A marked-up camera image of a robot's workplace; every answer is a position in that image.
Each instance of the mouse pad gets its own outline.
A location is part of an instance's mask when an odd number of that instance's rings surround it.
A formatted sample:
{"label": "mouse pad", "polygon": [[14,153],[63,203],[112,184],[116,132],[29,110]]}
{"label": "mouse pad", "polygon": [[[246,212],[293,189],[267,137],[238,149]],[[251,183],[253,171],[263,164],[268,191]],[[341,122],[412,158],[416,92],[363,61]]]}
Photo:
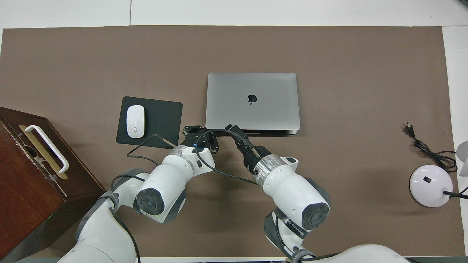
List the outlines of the mouse pad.
{"label": "mouse pad", "polygon": [[[132,105],[145,108],[145,134],[141,138],[131,138],[127,134],[127,110]],[[168,102],[135,97],[124,97],[120,108],[116,141],[122,144],[140,145],[153,134],[159,134],[166,140],[178,145],[182,103]],[[172,149],[158,137],[148,140],[143,146]]]}

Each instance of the laptop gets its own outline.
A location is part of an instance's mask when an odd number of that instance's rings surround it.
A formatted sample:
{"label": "laptop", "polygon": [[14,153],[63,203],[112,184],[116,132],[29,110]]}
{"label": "laptop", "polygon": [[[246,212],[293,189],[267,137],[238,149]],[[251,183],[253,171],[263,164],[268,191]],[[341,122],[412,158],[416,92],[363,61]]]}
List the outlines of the laptop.
{"label": "laptop", "polygon": [[290,135],[300,129],[294,73],[209,73],[206,127],[238,125],[249,135]]}

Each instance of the brown desk mat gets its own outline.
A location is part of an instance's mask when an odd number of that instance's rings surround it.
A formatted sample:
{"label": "brown desk mat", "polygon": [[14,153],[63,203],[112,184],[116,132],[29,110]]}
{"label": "brown desk mat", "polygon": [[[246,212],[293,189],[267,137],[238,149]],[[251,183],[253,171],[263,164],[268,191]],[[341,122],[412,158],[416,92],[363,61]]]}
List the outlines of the brown desk mat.
{"label": "brown desk mat", "polygon": [[[182,127],[203,125],[209,72],[296,73],[301,129],[252,141],[298,158],[297,172],[330,193],[330,216],[304,246],[464,254],[459,200],[426,208],[412,198],[411,173],[433,162],[402,133],[410,121],[431,149],[453,150],[440,27],[5,29],[0,63],[1,106],[47,117],[107,187],[128,168],[153,168],[115,142],[122,97],[182,102]],[[219,143],[217,167],[251,178],[232,140]],[[139,151],[159,161],[169,152]],[[188,183],[172,223],[119,213],[142,256],[282,256],[263,235],[273,208],[259,187],[209,173]]]}

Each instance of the apple logo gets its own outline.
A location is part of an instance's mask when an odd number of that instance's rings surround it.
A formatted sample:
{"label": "apple logo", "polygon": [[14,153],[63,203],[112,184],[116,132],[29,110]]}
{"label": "apple logo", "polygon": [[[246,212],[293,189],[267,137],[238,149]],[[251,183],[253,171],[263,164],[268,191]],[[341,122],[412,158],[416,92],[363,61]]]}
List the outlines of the apple logo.
{"label": "apple logo", "polygon": [[247,98],[249,98],[250,105],[252,105],[252,103],[257,101],[257,96],[255,95],[249,95],[247,96]]}

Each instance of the brown wooden box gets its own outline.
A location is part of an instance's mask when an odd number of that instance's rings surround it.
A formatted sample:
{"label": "brown wooden box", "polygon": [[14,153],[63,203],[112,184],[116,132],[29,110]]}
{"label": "brown wooden box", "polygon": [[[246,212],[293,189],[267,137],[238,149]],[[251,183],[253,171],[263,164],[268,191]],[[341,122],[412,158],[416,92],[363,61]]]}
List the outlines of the brown wooden box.
{"label": "brown wooden box", "polygon": [[[37,125],[69,163],[58,177],[19,125]],[[40,137],[40,144],[61,161]],[[49,247],[104,193],[102,185],[46,118],[0,107],[0,258],[15,262]]]}

